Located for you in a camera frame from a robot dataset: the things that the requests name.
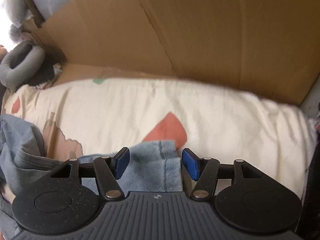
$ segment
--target gray ring-shaped pillow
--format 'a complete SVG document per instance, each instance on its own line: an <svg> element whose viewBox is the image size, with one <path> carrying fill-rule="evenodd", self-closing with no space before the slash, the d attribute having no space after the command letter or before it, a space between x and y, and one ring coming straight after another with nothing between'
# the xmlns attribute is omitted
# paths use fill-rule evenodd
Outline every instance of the gray ring-shaped pillow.
<svg viewBox="0 0 320 240"><path fill-rule="evenodd" d="M12 62L21 57L28 47L31 48L29 42L19 44L7 53L0 64L0 82L12 91L36 74L44 61L44 49L33 46L22 62L13 66Z"/></svg>

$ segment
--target silver screw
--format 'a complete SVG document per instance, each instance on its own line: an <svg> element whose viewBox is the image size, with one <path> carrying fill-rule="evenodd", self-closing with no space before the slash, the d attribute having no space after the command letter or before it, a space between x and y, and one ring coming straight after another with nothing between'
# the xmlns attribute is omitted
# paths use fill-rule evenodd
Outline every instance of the silver screw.
<svg viewBox="0 0 320 240"><path fill-rule="evenodd" d="M209 193L205 190L196 190L193 195L196 198L206 198L207 196L209 196Z"/></svg>
<svg viewBox="0 0 320 240"><path fill-rule="evenodd" d="M118 198L121 196L121 192L119 190L109 190L106 192L106 196L108 198Z"/></svg>

